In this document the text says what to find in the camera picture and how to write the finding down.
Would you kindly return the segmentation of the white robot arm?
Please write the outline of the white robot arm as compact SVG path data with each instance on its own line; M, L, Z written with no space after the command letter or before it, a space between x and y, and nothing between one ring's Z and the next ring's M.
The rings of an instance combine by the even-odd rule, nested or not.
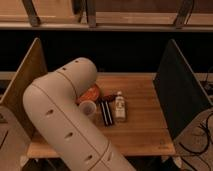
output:
M76 105L96 78L95 64L77 58L34 79L23 94L24 109L71 171L136 171Z

